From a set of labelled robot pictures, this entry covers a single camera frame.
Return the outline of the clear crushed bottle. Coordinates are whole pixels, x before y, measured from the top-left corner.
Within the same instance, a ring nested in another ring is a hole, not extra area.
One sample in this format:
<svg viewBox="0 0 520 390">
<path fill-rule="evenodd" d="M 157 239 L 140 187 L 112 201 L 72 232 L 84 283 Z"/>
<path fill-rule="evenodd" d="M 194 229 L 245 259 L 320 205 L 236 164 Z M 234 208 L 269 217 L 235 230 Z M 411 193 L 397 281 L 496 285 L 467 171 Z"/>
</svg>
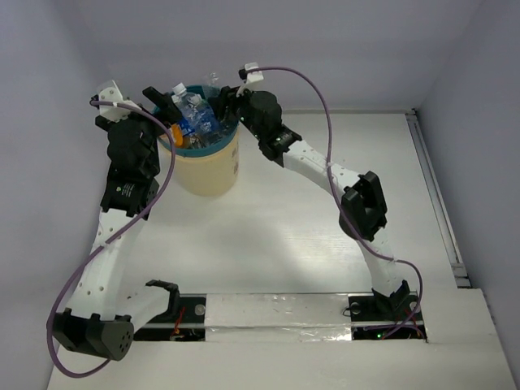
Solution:
<svg viewBox="0 0 520 390">
<path fill-rule="evenodd" d="M 171 100 L 190 124 L 206 121 L 210 106 L 201 95 L 189 92 L 182 83 L 176 85 L 172 91 Z"/>
</svg>

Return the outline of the small orange bottle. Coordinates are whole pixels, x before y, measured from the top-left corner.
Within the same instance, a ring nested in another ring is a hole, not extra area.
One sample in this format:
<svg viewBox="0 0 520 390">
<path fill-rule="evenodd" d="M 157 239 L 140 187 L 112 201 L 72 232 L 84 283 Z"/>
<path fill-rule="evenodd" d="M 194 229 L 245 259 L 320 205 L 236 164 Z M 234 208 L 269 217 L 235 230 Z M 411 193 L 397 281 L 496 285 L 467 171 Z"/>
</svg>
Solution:
<svg viewBox="0 0 520 390">
<path fill-rule="evenodd" d="M 183 144 L 184 144 L 184 134 L 183 134 L 183 131 L 182 131 L 182 127 L 177 124 L 177 123 L 174 123 L 171 125 L 170 127 L 170 130 L 171 130 L 171 135 L 172 135 L 172 138 L 174 140 L 174 146 L 176 148 L 181 148 L 183 149 Z"/>
</svg>

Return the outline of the clear bottle white cap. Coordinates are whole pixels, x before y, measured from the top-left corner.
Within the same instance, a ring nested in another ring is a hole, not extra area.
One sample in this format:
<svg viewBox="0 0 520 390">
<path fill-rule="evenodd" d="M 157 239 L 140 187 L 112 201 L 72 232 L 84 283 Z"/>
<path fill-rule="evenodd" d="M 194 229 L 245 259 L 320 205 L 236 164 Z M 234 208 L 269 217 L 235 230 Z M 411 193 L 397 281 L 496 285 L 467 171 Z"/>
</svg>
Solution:
<svg viewBox="0 0 520 390">
<path fill-rule="evenodd" d="M 205 108 L 210 110 L 218 122 L 223 120 L 223 96 L 221 95 L 222 86 L 216 72 L 207 73 L 202 80 L 201 90 Z"/>
</svg>

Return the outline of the blue label water bottle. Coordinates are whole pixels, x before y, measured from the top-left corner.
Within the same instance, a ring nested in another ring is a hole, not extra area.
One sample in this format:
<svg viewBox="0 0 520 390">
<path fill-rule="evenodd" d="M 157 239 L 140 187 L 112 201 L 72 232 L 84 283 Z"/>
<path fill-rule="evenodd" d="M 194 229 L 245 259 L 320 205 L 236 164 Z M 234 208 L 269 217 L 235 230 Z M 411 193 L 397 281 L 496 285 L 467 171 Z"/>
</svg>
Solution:
<svg viewBox="0 0 520 390">
<path fill-rule="evenodd" d="M 223 129 L 211 108 L 193 108 L 193 126 L 196 134 L 206 146 L 213 145 L 223 137 Z"/>
</svg>

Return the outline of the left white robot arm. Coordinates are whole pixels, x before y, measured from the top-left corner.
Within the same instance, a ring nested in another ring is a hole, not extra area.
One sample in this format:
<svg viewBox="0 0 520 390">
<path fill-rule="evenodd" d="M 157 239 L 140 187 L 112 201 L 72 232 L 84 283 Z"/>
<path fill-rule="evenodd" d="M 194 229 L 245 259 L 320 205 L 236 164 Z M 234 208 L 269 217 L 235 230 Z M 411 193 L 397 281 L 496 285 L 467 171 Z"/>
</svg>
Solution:
<svg viewBox="0 0 520 390">
<path fill-rule="evenodd" d="M 159 109 L 149 113 L 110 80 L 97 89 L 95 124 L 107 134 L 110 166 L 101 200 L 97 235 L 89 259 L 74 275 L 77 286 L 63 312 L 50 316 L 50 341 L 65 349 L 121 360 L 135 333 L 153 319 L 170 321 L 180 312 L 177 284 L 152 279 L 119 295 L 124 269 L 154 203 L 166 189 L 160 172 L 158 137 L 180 119 L 171 99 L 156 89 L 144 95 Z"/>
</svg>

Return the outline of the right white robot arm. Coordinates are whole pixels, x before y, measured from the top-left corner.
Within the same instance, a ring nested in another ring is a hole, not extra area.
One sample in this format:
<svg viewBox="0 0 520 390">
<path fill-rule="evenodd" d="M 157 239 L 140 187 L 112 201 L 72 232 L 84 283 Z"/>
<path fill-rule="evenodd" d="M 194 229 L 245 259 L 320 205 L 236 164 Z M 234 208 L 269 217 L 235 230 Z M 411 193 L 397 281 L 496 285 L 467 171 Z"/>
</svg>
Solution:
<svg viewBox="0 0 520 390">
<path fill-rule="evenodd" d="M 328 161 L 283 123 L 281 106 L 272 93 L 223 87 L 210 105 L 218 120 L 240 121 L 268 160 L 333 196 L 340 211 L 339 225 L 357 242 L 369 269 L 375 312 L 385 319 L 399 314 L 410 288 L 398 273 L 385 232 L 388 208 L 379 177 L 372 171 L 359 174 Z"/>
</svg>

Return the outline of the teal and cream bin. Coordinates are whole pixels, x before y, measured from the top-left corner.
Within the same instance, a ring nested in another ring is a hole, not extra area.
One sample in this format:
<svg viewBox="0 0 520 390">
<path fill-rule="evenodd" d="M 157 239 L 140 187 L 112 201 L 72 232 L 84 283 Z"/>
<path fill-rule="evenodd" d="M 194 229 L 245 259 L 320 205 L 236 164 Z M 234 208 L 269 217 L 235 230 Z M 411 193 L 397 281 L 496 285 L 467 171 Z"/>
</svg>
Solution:
<svg viewBox="0 0 520 390">
<path fill-rule="evenodd" d="M 203 98 L 201 85 L 184 86 Z M 210 146 L 204 145 L 198 135 L 184 136 L 183 149 L 176 148 L 167 136 L 159 138 L 166 150 L 175 153 L 176 181 L 192 194 L 217 197 L 226 193 L 236 182 L 239 168 L 238 122 L 222 121 L 220 124 L 223 137 Z"/>
</svg>

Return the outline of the silver tape strip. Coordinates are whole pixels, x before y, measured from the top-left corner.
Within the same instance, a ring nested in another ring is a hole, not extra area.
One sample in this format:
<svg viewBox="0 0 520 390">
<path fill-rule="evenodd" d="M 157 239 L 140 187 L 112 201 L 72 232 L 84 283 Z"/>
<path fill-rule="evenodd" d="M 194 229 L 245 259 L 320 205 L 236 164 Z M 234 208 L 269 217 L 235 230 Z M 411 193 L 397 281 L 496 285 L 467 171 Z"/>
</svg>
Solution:
<svg viewBox="0 0 520 390">
<path fill-rule="evenodd" d="M 345 294 L 210 294 L 206 341 L 304 343 L 351 341 Z"/>
</svg>

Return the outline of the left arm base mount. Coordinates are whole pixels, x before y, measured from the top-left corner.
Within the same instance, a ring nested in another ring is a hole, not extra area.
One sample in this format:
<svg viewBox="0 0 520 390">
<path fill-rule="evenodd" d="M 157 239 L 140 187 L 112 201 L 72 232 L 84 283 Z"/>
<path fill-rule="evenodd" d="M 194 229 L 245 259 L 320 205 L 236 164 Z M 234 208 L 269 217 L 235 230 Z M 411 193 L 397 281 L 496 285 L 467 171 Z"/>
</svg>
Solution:
<svg viewBox="0 0 520 390">
<path fill-rule="evenodd" d="M 181 295 L 174 318 L 156 317 L 134 335 L 135 341 L 197 342 L 206 340 L 206 295 Z"/>
</svg>

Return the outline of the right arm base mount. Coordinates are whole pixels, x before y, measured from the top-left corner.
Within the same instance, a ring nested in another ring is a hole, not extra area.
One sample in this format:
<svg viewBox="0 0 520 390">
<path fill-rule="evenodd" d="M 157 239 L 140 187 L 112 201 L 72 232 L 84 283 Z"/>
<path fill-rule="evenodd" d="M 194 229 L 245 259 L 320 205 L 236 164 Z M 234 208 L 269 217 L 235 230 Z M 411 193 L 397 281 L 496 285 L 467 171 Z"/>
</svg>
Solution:
<svg viewBox="0 0 520 390">
<path fill-rule="evenodd" d="M 414 316 L 397 331 L 389 335 L 403 323 L 417 303 L 413 294 L 405 301 L 404 310 L 397 314 L 385 314 L 376 307 L 371 295 L 349 296 L 348 304 L 342 314 L 350 320 L 353 340 L 427 340 L 423 315 L 417 310 Z"/>
</svg>

